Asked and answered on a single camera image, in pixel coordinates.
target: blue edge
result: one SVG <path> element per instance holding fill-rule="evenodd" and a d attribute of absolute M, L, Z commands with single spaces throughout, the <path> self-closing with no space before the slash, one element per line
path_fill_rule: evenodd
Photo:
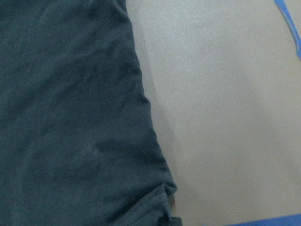
<path fill-rule="evenodd" d="M 301 226 L 301 214 L 253 221 L 231 226 Z"/>
<path fill-rule="evenodd" d="M 285 1 L 284 0 L 274 0 L 278 8 L 280 9 L 289 29 L 291 30 L 293 40 L 295 41 L 296 44 L 296 49 L 297 49 L 297 56 L 301 60 L 301 40 L 298 35 L 297 29 L 293 23 L 293 19 L 286 7 Z"/>

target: garment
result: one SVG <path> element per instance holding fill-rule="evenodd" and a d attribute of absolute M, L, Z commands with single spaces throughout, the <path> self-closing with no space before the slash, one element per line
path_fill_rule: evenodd
<path fill-rule="evenodd" d="M 125 0 L 0 1 L 0 225 L 180 225 Z"/>

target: cloth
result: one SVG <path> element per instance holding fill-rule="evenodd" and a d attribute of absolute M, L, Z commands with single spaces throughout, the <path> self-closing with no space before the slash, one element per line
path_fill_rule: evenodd
<path fill-rule="evenodd" d="M 125 0 L 0 1 L 0 225 L 167 226 Z"/>

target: white surface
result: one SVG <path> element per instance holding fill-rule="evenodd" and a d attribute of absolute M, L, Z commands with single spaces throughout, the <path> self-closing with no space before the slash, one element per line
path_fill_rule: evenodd
<path fill-rule="evenodd" d="M 301 4 L 287 0 L 301 32 Z M 185 226 L 301 213 L 301 62 L 272 0 L 127 0 Z"/>

